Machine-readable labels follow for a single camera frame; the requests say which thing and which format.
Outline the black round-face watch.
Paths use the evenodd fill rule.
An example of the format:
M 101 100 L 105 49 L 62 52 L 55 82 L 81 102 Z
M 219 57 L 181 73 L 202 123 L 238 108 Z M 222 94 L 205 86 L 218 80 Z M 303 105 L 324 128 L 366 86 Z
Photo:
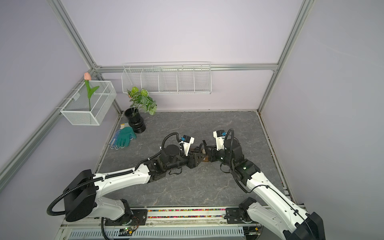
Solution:
M 205 154 L 206 151 L 205 151 L 205 144 L 204 143 L 201 143 L 198 147 L 195 147 L 193 149 L 193 152 L 195 153 L 201 153 L 201 154 Z

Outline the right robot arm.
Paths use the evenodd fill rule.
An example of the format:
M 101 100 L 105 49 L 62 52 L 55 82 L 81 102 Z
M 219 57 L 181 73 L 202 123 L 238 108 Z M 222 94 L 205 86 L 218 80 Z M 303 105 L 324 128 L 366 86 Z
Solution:
M 245 193 L 257 194 L 269 207 L 248 198 L 239 206 L 248 221 L 254 221 L 282 240 L 324 240 L 323 219 L 309 214 L 277 189 L 252 161 L 245 158 L 237 140 L 225 140 L 220 146 L 200 145 L 210 162 L 219 161 L 229 167 L 229 173 Z

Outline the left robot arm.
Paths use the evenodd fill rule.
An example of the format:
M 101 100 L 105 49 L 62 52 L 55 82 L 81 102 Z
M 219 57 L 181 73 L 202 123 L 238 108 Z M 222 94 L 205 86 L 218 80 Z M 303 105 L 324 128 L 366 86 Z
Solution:
M 128 201 L 112 200 L 107 194 L 158 181 L 184 166 L 193 169 L 205 158 L 205 151 L 200 149 L 190 151 L 185 144 L 181 147 L 169 145 L 131 169 L 105 174 L 82 171 L 63 192 L 65 220 L 76 222 L 95 217 L 128 224 L 135 216 Z

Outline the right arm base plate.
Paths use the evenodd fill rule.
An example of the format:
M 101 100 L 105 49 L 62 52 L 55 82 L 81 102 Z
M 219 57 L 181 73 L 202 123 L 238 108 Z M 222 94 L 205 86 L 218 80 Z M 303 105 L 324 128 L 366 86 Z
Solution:
M 245 210 L 237 208 L 226 208 L 226 214 L 224 219 L 227 220 L 228 224 L 252 224 L 255 223 L 248 216 Z

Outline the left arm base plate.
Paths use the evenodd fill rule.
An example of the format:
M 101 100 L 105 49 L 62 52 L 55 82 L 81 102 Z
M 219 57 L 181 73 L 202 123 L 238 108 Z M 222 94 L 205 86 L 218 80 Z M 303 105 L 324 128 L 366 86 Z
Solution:
M 106 219 L 105 226 L 143 226 L 147 216 L 147 209 L 133 209 L 130 214 L 124 214 L 117 220 Z

